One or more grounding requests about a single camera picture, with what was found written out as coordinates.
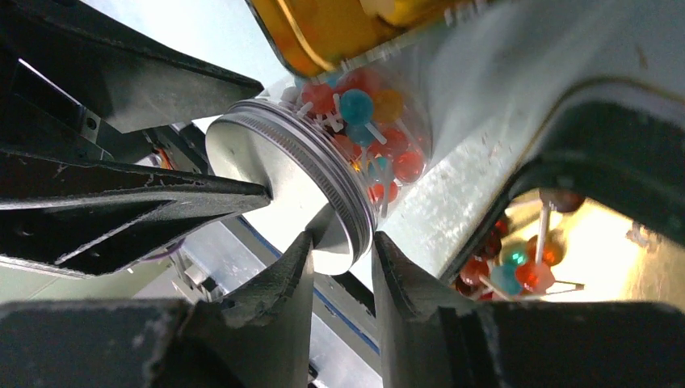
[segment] yellow lollipop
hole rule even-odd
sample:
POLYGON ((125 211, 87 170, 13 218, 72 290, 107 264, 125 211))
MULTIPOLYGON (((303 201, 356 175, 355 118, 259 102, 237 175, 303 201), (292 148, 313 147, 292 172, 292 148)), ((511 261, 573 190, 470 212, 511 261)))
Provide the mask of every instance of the yellow lollipop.
POLYGON ((382 124, 395 122, 402 116, 403 98, 400 92, 392 89, 378 91, 372 97, 372 119, 382 124))

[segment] jar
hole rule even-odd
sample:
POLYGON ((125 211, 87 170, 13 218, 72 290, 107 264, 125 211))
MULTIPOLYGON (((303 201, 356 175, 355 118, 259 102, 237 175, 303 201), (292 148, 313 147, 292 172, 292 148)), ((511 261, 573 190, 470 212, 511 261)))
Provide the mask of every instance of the jar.
POLYGON ((430 163, 431 127, 408 79, 376 63, 277 82, 209 127, 212 169, 271 190, 244 217, 276 249, 311 230, 314 269, 343 273, 430 163))

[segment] metal lid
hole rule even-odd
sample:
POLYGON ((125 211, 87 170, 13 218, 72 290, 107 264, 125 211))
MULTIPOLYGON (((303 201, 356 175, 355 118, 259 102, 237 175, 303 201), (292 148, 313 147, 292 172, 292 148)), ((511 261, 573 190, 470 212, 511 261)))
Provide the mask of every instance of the metal lid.
POLYGON ((271 204, 244 217, 280 251, 311 230, 314 269, 336 275, 370 249, 376 213, 366 185, 320 130, 252 99, 212 123, 206 142, 217 175, 271 190, 271 204))

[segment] jar lid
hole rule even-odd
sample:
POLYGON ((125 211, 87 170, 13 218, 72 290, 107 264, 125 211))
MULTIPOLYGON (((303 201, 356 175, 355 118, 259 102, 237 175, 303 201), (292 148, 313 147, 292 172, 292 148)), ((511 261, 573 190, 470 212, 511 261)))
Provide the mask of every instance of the jar lid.
POLYGON ((280 251, 310 230, 314 270, 337 275, 371 248, 376 214, 366 186, 322 131, 252 99, 212 123, 206 143, 216 175, 271 191, 266 208, 243 216, 280 251))

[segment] clear plastic jar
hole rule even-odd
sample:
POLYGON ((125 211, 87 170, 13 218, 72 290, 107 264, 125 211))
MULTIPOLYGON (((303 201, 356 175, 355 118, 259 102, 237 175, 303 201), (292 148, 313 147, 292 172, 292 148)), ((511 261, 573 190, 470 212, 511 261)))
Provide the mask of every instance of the clear plastic jar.
POLYGON ((273 203, 246 215, 270 243, 282 251, 303 229, 318 228, 323 242, 316 243, 338 241, 345 253, 328 247, 338 252, 336 258, 317 259, 315 247, 315 269, 345 272, 370 249, 379 222, 430 165, 426 109, 406 79, 375 64, 312 81, 277 82, 210 126, 212 168, 272 189, 273 203), (323 196, 314 195, 316 190, 323 196), (319 203, 324 197, 328 206, 319 203), (275 230, 279 222, 286 230, 275 230), (331 266, 331 260, 339 265, 331 266))

